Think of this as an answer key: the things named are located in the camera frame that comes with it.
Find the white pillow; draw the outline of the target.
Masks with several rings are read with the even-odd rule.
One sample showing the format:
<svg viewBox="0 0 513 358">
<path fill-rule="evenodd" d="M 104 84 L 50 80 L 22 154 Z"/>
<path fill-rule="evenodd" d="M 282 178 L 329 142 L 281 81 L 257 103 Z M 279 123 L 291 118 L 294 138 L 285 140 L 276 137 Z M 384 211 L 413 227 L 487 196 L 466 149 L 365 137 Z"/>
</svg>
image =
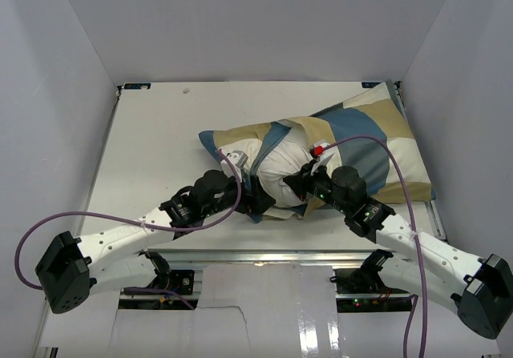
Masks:
<svg viewBox="0 0 513 358">
<path fill-rule="evenodd" d="M 303 217 L 308 203 L 300 201 L 283 178 L 312 160 L 304 127 L 295 123 L 261 123 L 214 135 L 219 151 L 243 151 L 248 156 L 243 175 L 256 175 L 265 192 L 276 200 L 263 215 L 248 215 L 255 223 L 266 219 Z"/>
</svg>

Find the blue tan white pillowcase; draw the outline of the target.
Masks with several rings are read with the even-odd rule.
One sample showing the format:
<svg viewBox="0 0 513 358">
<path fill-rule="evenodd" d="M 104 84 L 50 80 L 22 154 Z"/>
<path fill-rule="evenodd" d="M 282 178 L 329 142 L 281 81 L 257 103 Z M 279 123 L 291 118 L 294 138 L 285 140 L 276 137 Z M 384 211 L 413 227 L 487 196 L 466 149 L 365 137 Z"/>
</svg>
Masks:
<svg viewBox="0 0 513 358">
<path fill-rule="evenodd" d="M 400 204 L 407 199 L 426 202 L 435 198 L 418 144 L 391 81 L 381 82 L 312 115 L 268 123 L 295 123 L 304 127 L 309 150 L 324 139 L 334 150 L 333 158 L 326 165 L 327 173 L 333 173 L 340 166 L 354 167 L 366 181 L 368 194 L 383 203 Z M 198 134 L 214 159 L 223 153 L 214 138 L 221 132 Z M 306 202 L 305 215 L 323 205 L 315 198 L 308 198 Z"/>
</svg>

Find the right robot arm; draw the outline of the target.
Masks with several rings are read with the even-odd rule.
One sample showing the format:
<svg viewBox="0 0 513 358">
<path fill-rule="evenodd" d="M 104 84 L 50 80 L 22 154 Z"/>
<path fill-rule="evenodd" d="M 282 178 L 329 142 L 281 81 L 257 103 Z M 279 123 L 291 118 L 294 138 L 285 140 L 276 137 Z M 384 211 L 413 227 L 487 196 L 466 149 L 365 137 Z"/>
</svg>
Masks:
<svg viewBox="0 0 513 358">
<path fill-rule="evenodd" d="M 453 312 L 471 331 L 498 338 L 512 315 L 512 271 L 508 262 L 464 252 L 415 231 L 391 207 L 368 196 L 366 182 L 353 167 L 329 174 L 315 162 L 285 177 L 300 199 L 318 198 L 344 215 L 345 225 L 378 246 L 359 269 L 332 278 L 350 292 L 398 289 Z"/>
</svg>

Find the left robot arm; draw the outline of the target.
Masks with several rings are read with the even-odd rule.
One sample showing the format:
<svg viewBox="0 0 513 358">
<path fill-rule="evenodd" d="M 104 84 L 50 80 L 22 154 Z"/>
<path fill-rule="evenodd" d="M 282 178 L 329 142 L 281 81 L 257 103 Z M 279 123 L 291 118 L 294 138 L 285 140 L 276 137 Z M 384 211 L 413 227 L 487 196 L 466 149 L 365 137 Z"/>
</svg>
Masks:
<svg viewBox="0 0 513 358">
<path fill-rule="evenodd" d="M 133 224 L 80 237 L 68 231 L 55 236 L 35 272 L 54 314 L 110 290 L 181 294 L 182 281 L 152 247 L 189 234 L 211 215 L 231 208 L 259 215 L 275 202 L 255 175 L 238 183 L 222 171 L 206 171 Z"/>
</svg>

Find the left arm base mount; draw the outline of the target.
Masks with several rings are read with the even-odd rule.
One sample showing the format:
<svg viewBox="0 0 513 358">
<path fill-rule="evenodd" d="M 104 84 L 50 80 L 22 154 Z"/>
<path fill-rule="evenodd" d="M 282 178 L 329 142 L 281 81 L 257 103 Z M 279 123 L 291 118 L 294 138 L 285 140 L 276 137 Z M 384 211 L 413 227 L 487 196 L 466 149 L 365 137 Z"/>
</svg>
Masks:
<svg viewBox="0 0 513 358">
<path fill-rule="evenodd" d="M 131 285 L 121 291 L 127 299 L 120 300 L 123 309 L 137 310 L 195 310 L 198 300 L 187 300 L 194 292 L 195 272 L 176 270 L 156 251 L 140 256 L 150 263 L 153 278 L 146 286 Z"/>
</svg>

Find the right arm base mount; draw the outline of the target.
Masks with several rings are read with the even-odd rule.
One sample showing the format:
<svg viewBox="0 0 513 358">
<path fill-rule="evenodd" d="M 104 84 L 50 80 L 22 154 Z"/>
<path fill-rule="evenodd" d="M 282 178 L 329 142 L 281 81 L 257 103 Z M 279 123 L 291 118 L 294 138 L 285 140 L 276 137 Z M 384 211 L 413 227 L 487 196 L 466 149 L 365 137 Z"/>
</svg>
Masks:
<svg viewBox="0 0 513 358">
<path fill-rule="evenodd" d="M 390 251 L 373 251 L 358 268 L 336 269 L 329 281 L 337 293 L 338 313 L 409 312 L 412 297 L 407 292 L 387 287 L 378 272 L 393 257 Z"/>
</svg>

